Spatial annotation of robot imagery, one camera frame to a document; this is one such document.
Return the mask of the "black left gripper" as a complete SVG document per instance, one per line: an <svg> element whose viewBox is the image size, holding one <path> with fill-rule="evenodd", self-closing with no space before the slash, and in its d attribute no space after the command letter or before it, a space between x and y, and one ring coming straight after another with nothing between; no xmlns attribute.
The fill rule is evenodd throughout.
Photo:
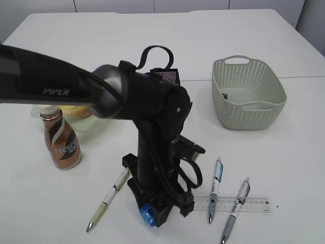
<svg viewBox="0 0 325 244"><path fill-rule="evenodd" d="M194 196L191 190L195 186L190 185L192 181L181 168L172 169L169 181L172 189L185 197L185 205L178 203L167 192L150 157L142 158L128 154L122 158L122 165L127 167L132 175L127 185L133 192L138 209L150 203L156 227L167 221L173 206L180 208L183 216L194 210Z"/></svg>

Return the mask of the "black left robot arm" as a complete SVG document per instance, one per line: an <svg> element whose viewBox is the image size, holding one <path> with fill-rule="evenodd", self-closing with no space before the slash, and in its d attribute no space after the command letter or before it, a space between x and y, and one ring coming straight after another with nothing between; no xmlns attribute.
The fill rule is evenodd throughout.
<svg viewBox="0 0 325 244"><path fill-rule="evenodd" d="M202 184L194 144L181 136L192 102L186 89L159 75L141 74L149 49L135 66L121 61L89 72L62 60L1 46L1 102L84 105L99 118L128 119L138 129L138 153L123 157L128 186L139 208L148 206L156 226L176 206L194 209L192 189Z"/></svg>

